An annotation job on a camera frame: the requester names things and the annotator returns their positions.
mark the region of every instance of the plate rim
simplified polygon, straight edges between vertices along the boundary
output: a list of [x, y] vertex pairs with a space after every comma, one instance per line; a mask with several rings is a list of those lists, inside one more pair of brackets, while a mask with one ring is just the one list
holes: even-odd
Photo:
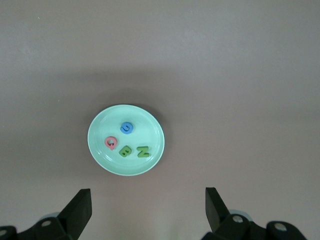
[[[95, 158], [95, 156], [93, 155], [93, 151], [91, 149], [91, 146], [90, 146], [90, 142], [89, 142], [89, 135], [90, 135], [90, 129], [92, 127], [92, 124], [93, 122], [96, 120], [96, 118], [98, 118], [100, 115], [102, 115], [104, 113], [104, 111], [106, 110], [109, 110], [109, 109], [112, 109], [112, 108], [116, 108], [116, 107], [130, 107], [130, 108], [135, 108], [135, 109], [139, 109], [139, 111], [144, 111], [146, 112], [147, 114], [149, 114], [149, 116], [151, 116], [151, 118], [153, 118], [155, 120], [155, 122], [159, 125], [159, 130], [160, 130], [160, 133], [162, 135], [162, 140], [163, 140], [163, 146], [162, 148], [160, 149], [161, 153], [160, 153], [160, 156], [159, 158], [154, 162], [154, 164], [143, 170], [143, 171], [139, 171], [137, 173], [134, 173], [134, 174], [123, 174], [123, 173], [119, 173], [119, 172], [116, 172], [116, 171], [112, 171], [110, 169], [107, 169], [106, 167], [104, 167], [102, 164], [100, 164], [100, 162], [98, 162]], [[126, 177], [130, 177], [130, 176], [137, 176], [137, 175], [141, 175], [141, 174], [144, 174], [146, 172], [148, 172], [149, 170], [151, 170], [155, 165], [157, 165], [157, 163], [160, 161], [160, 159], [162, 158], [162, 155], [164, 153], [164, 150], [165, 150], [165, 145], [166, 145], [166, 142], [165, 142], [165, 134], [164, 134], [164, 131], [162, 129], [162, 126], [160, 125], [159, 121], [150, 113], [148, 112], [147, 110], [145, 110], [144, 108], [142, 107], [139, 107], [139, 106], [136, 106], [136, 105], [133, 105], [133, 104], [116, 104], [116, 105], [111, 105], [105, 109], [103, 109], [102, 111], [100, 111], [95, 117], [94, 119], [92, 120], [92, 122], [90, 123], [90, 126], [89, 126], [89, 129], [88, 129], [88, 133], [87, 133], [87, 144], [88, 144], [88, 148], [89, 148], [89, 151], [91, 153], [91, 156], [93, 157], [93, 159], [105, 170], [107, 170], [108, 172], [110, 173], [113, 173], [113, 174], [116, 174], [116, 175], [119, 175], [119, 176], [126, 176]]]

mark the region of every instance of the beige surface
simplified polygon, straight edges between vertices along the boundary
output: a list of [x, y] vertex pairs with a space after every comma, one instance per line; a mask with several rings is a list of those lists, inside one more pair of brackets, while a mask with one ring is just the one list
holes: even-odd
[[[199, 240], [205, 187], [319, 239], [320, 2], [0, 1], [0, 226], [91, 188], [80, 240]], [[118, 103], [160, 121], [164, 156], [122, 177], [91, 157]]]

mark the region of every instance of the metal bolt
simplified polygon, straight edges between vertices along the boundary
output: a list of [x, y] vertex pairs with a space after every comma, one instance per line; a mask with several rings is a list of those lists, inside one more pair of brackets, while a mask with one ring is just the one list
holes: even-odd
[[233, 219], [233, 221], [235, 221], [236, 223], [239, 223], [239, 224], [241, 224], [241, 223], [244, 222], [244, 220], [242, 219], [242, 217], [240, 217], [240, 216], [238, 216], [238, 215], [233, 216], [232, 219]]
[[7, 230], [0, 230], [0, 237], [7, 234]]
[[49, 226], [50, 224], [51, 224], [51, 221], [47, 220], [41, 223], [41, 227], [46, 227], [46, 226]]
[[282, 232], [287, 231], [286, 226], [283, 225], [282, 223], [279, 223], [279, 222], [275, 223], [275, 224], [274, 224], [274, 227], [275, 227], [277, 230], [282, 231]]

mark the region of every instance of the plate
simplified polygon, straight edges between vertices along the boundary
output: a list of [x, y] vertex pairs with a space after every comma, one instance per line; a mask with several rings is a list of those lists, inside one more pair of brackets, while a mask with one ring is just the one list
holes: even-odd
[[152, 169], [165, 149], [159, 122], [134, 105], [114, 105], [100, 112], [88, 130], [96, 162], [111, 173], [135, 176]]

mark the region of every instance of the green letter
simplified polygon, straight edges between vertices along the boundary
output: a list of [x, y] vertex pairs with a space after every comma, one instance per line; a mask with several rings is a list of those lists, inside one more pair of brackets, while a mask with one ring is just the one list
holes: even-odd
[[147, 158], [150, 156], [150, 153], [148, 153], [148, 146], [138, 146], [136, 149], [140, 151], [138, 154], [138, 158]]
[[130, 155], [131, 152], [132, 152], [132, 150], [131, 150], [130, 147], [124, 146], [124, 147], [120, 150], [119, 154], [120, 154], [122, 157], [125, 158], [126, 156]]

